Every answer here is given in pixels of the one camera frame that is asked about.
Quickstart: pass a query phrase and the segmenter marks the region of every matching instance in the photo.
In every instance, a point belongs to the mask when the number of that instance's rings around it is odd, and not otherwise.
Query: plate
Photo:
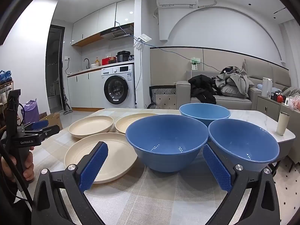
[[[137,154],[127,142],[124,134],[100,133],[77,141],[64,157],[65,167],[70,164],[78,164],[81,158],[89,154],[99,141],[107,144],[108,156],[95,178],[94,184],[103,184],[118,179],[130,170],[137,159]]]
[[[120,133],[125,134],[127,128],[129,127],[129,125],[131,125],[136,120],[143,119],[143,118],[149,117],[149,116],[154,116],[154,115],[157,115],[157,114],[155,114],[155,113],[137,113],[137,114],[128,115],[128,116],[125,116],[123,118],[120,118],[115,123],[115,128]]]
[[[93,134],[106,133],[113,125],[113,118],[109,116],[91,116],[80,119],[69,127],[72,136],[83,139]]]

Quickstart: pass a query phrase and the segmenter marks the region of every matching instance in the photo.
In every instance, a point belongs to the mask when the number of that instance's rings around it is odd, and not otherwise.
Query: purple plastic bag
[[[23,105],[25,110],[24,124],[29,122],[38,122],[40,120],[40,114],[38,112],[38,103],[36,101],[30,100],[25,105]]]

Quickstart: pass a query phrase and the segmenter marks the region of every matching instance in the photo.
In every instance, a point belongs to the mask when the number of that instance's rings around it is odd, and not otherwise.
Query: washing machine door
[[[127,81],[117,75],[110,76],[104,84],[104,94],[106,99],[114,105],[123,103],[129,94]]]

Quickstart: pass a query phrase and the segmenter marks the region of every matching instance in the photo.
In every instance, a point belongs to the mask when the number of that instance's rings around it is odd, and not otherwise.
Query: doorway
[[[65,110],[65,98],[62,74],[62,46],[65,28],[50,25],[46,48],[46,90],[50,113]]]

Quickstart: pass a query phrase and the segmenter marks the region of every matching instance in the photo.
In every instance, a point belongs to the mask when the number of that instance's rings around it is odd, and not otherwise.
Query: air conditioner
[[[198,8],[198,0],[156,0],[158,8]]]

